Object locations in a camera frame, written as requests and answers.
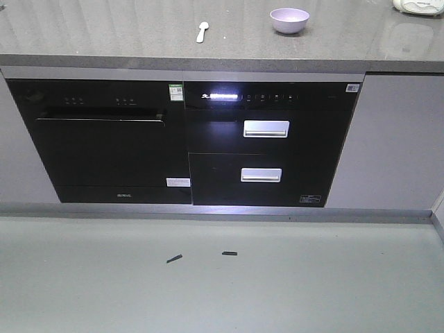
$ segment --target drawer handle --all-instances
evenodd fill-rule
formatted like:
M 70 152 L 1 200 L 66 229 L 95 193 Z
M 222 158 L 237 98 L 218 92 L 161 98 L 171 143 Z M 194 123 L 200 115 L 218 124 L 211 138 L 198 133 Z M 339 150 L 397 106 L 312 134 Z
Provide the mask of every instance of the drawer handle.
M 244 137 L 285 138 L 289 127 L 288 120 L 245 120 Z
M 245 137 L 286 137 L 287 132 L 270 130 L 246 130 Z
M 279 181 L 279 177 L 278 176 L 274 176 L 274 177 L 261 177 L 261 176 L 244 176 L 242 177 L 242 180 L 248 181 L 248 182 L 278 182 Z
M 241 182 L 280 182 L 281 176 L 282 169 L 241 169 Z
M 86 118 L 37 118 L 37 121 L 130 121 L 130 122 L 143 122 L 143 123 L 164 123 L 162 120 L 157 119 L 86 119 Z

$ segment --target countertop edge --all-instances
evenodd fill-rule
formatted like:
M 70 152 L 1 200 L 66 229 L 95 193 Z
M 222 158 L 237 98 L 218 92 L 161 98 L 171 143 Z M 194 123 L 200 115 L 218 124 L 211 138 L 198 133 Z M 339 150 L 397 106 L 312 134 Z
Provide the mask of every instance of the countertop edge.
M 442 61 L 338 59 L 145 58 L 111 55 L 0 55 L 1 66 L 260 71 L 273 73 L 444 73 Z

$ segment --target gray cabinet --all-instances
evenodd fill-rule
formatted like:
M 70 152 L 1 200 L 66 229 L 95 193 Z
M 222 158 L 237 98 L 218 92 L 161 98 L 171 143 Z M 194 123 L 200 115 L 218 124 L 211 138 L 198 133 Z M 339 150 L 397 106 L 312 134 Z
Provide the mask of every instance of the gray cabinet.
M 444 76 L 367 75 L 326 207 L 429 210 L 444 187 Z
M 58 203 L 53 185 L 0 74 L 0 203 Z

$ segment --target black debris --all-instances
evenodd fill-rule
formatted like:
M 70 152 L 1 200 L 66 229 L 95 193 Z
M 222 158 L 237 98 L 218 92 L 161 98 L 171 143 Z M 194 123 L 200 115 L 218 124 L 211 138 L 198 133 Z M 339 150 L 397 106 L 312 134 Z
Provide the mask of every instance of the black debris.
M 173 261 L 175 261 L 175 260 L 177 260 L 177 259 L 180 259 L 181 257 L 183 257 L 183 255 L 176 255 L 175 257 L 173 257 L 173 258 L 171 258 L 171 259 L 168 259 L 168 260 L 166 261 L 166 263 L 168 264 L 168 263 L 173 262 Z
M 237 255 L 237 252 L 235 252 L 235 251 L 223 251 L 222 255 Z

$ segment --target white appliance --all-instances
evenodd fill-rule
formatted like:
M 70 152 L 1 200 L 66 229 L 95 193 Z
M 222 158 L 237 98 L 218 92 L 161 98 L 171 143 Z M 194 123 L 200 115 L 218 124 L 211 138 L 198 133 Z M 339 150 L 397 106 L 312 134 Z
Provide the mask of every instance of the white appliance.
M 418 15 L 439 15 L 444 12 L 444 0 L 393 0 L 400 12 Z

